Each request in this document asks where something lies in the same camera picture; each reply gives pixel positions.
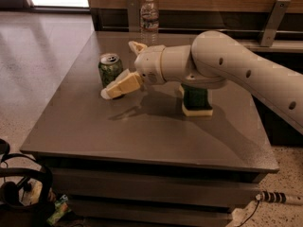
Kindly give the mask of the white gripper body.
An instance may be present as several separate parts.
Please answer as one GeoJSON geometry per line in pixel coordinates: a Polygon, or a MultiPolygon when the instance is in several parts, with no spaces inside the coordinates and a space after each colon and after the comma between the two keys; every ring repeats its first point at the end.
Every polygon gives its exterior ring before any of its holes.
{"type": "Polygon", "coordinates": [[[161,69],[161,57],[164,49],[163,45],[147,47],[135,59],[134,67],[145,83],[151,85],[165,83],[161,69]]]}

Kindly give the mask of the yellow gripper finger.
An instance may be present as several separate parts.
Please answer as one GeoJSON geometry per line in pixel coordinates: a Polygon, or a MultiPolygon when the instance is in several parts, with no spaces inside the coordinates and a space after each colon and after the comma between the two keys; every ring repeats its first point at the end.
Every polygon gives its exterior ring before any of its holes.
{"type": "Polygon", "coordinates": [[[137,72],[124,70],[117,78],[101,90],[104,99],[114,99],[138,90],[143,84],[143,79],[137,72]]]}
{"type": "Polygon", "coordinates": [[[136,41],[129,41],[128,45],[130,49],[138,56],[143,50],[147,48],[145,44],[138,43],[136,41]]]}

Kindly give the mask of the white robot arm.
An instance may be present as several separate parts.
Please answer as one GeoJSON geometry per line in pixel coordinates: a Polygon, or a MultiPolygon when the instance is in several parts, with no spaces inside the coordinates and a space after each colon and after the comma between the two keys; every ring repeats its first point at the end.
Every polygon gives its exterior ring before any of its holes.
{"type": "Polygon", "coordinates": [[[247,90],[303,133],[303,75],[264,59],[219,31],[198,35],[191,45],[166,47],[129,42],[135,53],[133,72],[124,70],[100,95],[117,98],[144,83],[178,81],[218,89],[228,80],[247,90]]]}

